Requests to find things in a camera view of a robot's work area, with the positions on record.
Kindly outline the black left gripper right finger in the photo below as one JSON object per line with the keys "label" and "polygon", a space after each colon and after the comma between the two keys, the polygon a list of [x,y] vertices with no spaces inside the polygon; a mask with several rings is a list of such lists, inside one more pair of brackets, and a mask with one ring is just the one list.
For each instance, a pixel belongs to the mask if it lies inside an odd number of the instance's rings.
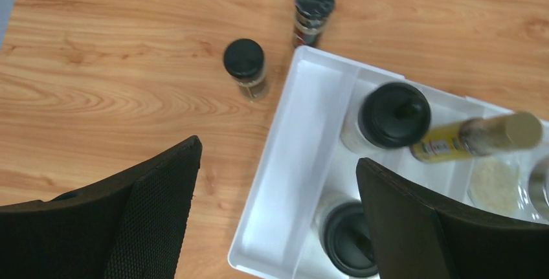
{"label": "black left gripper right finger", "polygon": [[547,225],[465,205],[369,158],[355,172],[380,277],[548,277]]}

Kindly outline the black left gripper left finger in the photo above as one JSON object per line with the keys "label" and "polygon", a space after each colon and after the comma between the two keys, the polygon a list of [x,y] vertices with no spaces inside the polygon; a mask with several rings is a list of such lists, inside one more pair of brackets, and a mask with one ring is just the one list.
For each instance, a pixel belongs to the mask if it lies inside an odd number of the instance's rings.
{"label": "black left gripper left finger", "polygon": [[202,143],[166,151],[50,201],[1,207],[2,278],[173,278]]}

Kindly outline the black lid bead jar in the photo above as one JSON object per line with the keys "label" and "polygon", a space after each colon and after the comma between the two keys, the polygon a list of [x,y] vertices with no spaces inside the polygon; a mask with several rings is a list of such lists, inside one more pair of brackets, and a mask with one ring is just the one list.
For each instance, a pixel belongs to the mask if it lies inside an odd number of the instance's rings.
{"label": "black lid bead jar", "polygon": [[322,193],[311,223],[322,250],[350,278],[379,274],[360,200],[337,190]]}
{"label": "black lid bead jar", "polygon": [[419,142],[432,119],[425,95],[405,82],[377,87],[359,84],[341,128],[341,142],[353,153],[396,150]]}

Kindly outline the glass jar with grains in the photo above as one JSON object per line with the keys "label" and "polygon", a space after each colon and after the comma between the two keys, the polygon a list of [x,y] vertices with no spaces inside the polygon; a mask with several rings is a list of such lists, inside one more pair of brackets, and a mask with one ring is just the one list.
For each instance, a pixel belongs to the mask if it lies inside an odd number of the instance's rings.
{"label": "glass jar with grains", "polygon": [[515,217],[523,210],[520,176],[516,155],[479,158],[473,163],[467,195],[481,210]]}

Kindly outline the yellow label sauce bottle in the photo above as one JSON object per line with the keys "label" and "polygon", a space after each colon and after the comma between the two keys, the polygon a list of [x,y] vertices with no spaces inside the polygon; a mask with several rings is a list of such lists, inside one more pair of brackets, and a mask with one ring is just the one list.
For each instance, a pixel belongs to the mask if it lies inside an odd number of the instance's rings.
{"label": "yellow label sauce bottle", "polygon": [[520,111],[436,126],[409,150],[421,162],[439,163],[530,150],[543,136],[541,120]]}

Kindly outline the glass jar front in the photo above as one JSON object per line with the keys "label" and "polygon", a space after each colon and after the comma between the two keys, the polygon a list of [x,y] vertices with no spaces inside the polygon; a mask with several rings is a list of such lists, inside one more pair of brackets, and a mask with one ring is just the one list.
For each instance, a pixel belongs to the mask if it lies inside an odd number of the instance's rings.
{"label": "glass jar front", "polygon": [[528,195],[536,212],[548,221],[548,156],[537,161],[531,170]]}

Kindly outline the small dark spice jar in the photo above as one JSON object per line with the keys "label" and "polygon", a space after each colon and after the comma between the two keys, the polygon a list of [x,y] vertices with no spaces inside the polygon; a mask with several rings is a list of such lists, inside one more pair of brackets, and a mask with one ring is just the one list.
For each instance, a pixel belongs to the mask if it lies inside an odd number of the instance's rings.
{"label": "small dark spice jar", "polygon": [[260,100],[267,94],[265,53],[256,41],[248,38],[232,41],[223,53],[223,65],[249,100]]}
{"label": "small dark spice jar", "polygon": [[293,46],[316,47],[335,10],[335,0],[295,0]]}

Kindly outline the white divided organizer tray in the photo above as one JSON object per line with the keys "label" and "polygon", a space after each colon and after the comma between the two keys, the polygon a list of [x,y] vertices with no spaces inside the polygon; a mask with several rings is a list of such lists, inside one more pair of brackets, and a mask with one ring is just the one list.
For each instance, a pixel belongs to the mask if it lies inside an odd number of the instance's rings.
{"label": "white divided organizer tray", "polygon": [[[427,98],[431,126],[490,118],[508,110],[414,83],[404,76],[311,47],[299,47],[262,158],[228,254],[231,267],[260,278],[350,278],[330,262],[311,223],[322,193],[337,190],[361,201],[359,159],[369,158],[425,188],[475,207],[467,195],[475,159],[426,164],[408,147],[358,155],[340,138],[346,110],[359,84],[405,82]],[[531,170],[548,156],[548,140],[516,155],[523,210],[515,217],[545,224],[528,195]]]}

